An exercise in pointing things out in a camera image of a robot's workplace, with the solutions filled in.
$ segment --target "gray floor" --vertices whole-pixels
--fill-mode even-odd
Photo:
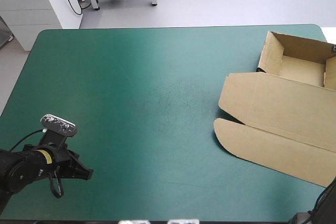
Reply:
[[[100,0],[81,28],[316,24],[336,44],[334,0]],[[0,50],[0,113],[28,56],[14,40]]]

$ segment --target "cabinet drawer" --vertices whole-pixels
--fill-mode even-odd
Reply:
[[[9,26],[9,28],[25,51],[31,50],[37,35],[41,31],[48,29],[62,29],[61,25]]]
[[[0,10],[52,9],[49,0],[0,0]]]
[[[0,16],[7,25],[48,25],[59,24],[52,9],[41,10],[0,10]]]

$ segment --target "table surface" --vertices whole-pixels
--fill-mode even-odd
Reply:
[[[230,155],[213,130],[230,118],[225,77],[255,71],[268,30],[325,40],[315,25],[42,32],[0,117],[1,148],[52,113],[76,123],[69,148],[95,172],[64,179],[62,199],[34,182],[2,218],[287,221],[311,209],[322,187]]]

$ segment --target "open cardboard box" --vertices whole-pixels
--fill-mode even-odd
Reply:
[[[336,46],[268,32],[258,72],[226,78],[214,122],[232,154],[327,186],[336,175]]]

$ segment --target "yellow label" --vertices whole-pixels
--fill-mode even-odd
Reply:
[[[53,162],[53,160],[51,159],[51,155],[46,152],[45,150],[37,150],[38,152],[41,152],[44,157],[46,158],[46,161],[47,161],[47,165],[51,164]]]

